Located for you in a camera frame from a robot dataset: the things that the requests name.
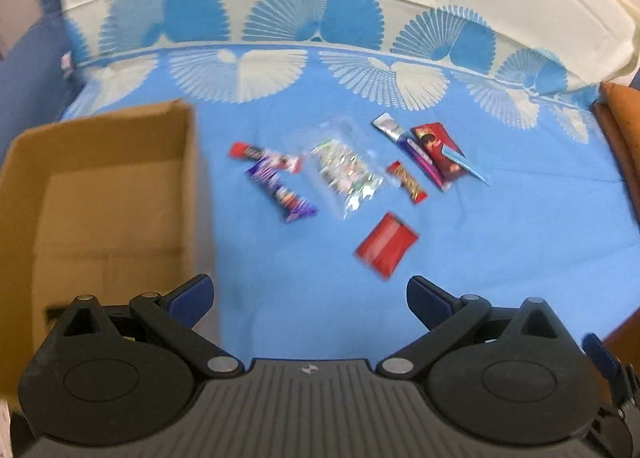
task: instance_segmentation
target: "metal screw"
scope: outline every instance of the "metal screw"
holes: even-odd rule
[[[213,357],[207,361],[207,368],[212,372],[230,373],[238,369],[240,362],[233,357]]]
[[[393,357],[382,362],[382,369],[394,375],[404,375],[414,369],[414,364],[409,359]]]

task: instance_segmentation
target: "red candy wrapper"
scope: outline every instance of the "red candy wrapper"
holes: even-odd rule
[[[369,263],[383,278],[389,279],[404,253],[417,239],[418,235],[401,219],[392,213],[386,213],[356,249],[356,255]]]
[[[449,137],[447,130],[444,129],[441,123],[423,124],[411,128],[411,131],[420,141],[422,147],[429,152],[431,159],[436,163],[445,180],[452,182],[466,174],[464,168],[442,154],[442,145],[447,145],[449,148],[464,156],[464,153],[462,153],[458,145],[453,142],[453,139]]]
[[[389,175],[394,177],[398,177],[400,179],[400,184],[404,187],[411,195],[411,201],[413,203],[420,203],[425,198],[427,198],[427,194],[422,190],[418,181],[415,180],[414,177],[405,169],[404,165],[400,161],[396,161],[391,164],[386,172]]]
[[[259,161],[265,157],[271,161],[271,165],[277,170],[299,173],[302,169],[302,159],[295,155],[282,155],[270,149],[258,148],[249,143],[233,143],[229,150],[229,156],[246,161]]]

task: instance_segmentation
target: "purple candy wrapper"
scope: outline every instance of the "purple candy wrapper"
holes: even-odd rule
[[[285,209],[287,222],[293,222],[293,220],[307,216],[315,216],[318,213],[318,209],[312,206],[308,200],[299,197],[283,185],[278,173],[273,169],[270,158],[261,158],[246,173]]]

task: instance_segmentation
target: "chocolate bar wrapper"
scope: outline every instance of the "chocolate bar wrapper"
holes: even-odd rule
[[[269,157],[261,158],[246,173],[282,206],[287,214],[287,222],[315,216],[318,213],[318,209],[312,206],[308,200],[284,186]]]
[[[441,123],[423,124],[411,128],[411,131],[420,141],[422,148],[426,149],[430,154],[431,159],[433,159],[433,162],[435,162],[442,176],[447,181],[451,182],[462,177],[462,175],[466,175],[466,171],[459,164],[456,164],[442,154],[442,145],[446,145],[464,156],[464,153],[462,153],[458,145],[453,142],[453,139],[451,139]]]
[[[258,148],[248,143],[234,143],[229,150],[229,155],[235,159],[247,161],[259,161],[268,158],[275,169],[299,173],[302,169],[302,158],[295,155],[282,155],[271,149]]]
[[[406,168],[400,161],[396,161],[391,164],[386,169],[386,172],[389,175],[398,177],[400,179],[400,184],[409,192],[411,201],[413,203],[420,203],[425,198],[427,198],[428,195],[422,190],[422,188],[420,188],[420,184],[418,184],[418,181],[415,180],[414,177],[412,177],[412,175],[406,170]]]

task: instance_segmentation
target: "open cardboard box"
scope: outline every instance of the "open cardboard box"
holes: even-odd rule
[[[182,101],[33,128],[14,141],[0,175],[0,398],[15,403],[47,308],[79,294],[124,305],[211,273],[196,154]]]

